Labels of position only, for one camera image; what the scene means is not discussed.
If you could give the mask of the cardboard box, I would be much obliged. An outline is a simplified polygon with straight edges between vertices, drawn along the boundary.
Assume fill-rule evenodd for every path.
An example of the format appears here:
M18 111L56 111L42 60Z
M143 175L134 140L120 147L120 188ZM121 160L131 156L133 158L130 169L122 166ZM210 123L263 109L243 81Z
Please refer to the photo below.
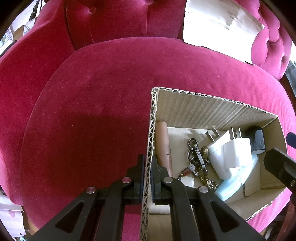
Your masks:
M294 157L280 118L251 105L152 89L141 240L262 240L249 221L285 185L267 169Z

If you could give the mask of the white USB wall charger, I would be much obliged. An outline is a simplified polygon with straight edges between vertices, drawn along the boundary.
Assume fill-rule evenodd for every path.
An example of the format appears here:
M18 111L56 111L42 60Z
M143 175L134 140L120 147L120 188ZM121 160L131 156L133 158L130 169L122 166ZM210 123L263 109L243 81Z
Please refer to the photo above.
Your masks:
M222 135L215 128L212 132L215 137L206 132L210 140L208 159L221 180L230 179L252 160L250 139L242 136L240 128L230 128Z

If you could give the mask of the brown leather cylinder case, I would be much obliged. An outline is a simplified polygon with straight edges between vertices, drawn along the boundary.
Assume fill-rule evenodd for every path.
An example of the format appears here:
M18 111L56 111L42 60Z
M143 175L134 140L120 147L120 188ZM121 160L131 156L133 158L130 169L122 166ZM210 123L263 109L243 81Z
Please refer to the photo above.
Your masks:
M168 126L165 121L156 122L154 137L158 165L165 167L168 171L168 175L172 177L173 168L171 162L171 148Z

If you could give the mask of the light blue plastic bottle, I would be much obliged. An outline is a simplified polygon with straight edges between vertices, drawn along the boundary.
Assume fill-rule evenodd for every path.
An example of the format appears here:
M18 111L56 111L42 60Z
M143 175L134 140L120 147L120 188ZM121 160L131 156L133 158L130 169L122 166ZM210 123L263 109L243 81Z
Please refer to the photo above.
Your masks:
M252 160L245 166L240 167L237 174L230 179L224 180L216 189L215 194L222 200L226 201L233 196L246 182L255 165L257 164L258 156L252 154Z

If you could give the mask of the crimson velvet tufted sofa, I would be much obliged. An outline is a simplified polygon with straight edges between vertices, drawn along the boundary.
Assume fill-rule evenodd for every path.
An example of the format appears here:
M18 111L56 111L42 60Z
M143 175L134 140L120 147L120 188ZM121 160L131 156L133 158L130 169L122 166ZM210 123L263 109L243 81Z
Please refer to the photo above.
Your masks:
M185 1L46 1L1 58L1 186L44 226L89 186L122 177L147 151L151 89L241 101L295 132L279 77L291 40L259 1L266 28L253 64L185 44Z

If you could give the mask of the brown paper sheet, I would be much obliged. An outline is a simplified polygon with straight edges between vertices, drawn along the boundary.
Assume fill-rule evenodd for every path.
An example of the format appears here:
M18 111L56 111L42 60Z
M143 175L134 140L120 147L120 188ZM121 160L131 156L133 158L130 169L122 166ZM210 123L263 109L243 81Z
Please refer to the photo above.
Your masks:
M186 2L183 40L187 44L252 64L252 45L263 29L264 25L234 1Z

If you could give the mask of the small cardboard box background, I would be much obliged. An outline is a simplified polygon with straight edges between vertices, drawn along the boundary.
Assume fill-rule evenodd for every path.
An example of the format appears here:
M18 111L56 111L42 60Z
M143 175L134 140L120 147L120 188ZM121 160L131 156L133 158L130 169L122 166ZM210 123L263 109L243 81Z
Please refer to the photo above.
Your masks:
M24 36L27 32L29 32L31 28L27 25L22 25L13 33L13 40L18 41L22 36Z

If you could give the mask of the metal keychain with charms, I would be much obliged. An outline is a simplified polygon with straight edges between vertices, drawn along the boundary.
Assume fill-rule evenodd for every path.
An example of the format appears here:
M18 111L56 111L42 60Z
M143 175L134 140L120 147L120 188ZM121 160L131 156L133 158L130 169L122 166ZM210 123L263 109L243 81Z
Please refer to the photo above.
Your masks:
M209 151L207 146L203 146L199 149L198 141L195 138L188 140L189 150L187 153L189 165L187 168L181 171L178 176L178 180L192 173L195 177L198 177L201 182L210 190L215 191L219 184L210 178L208 178L207 165L210 163L208 159Z

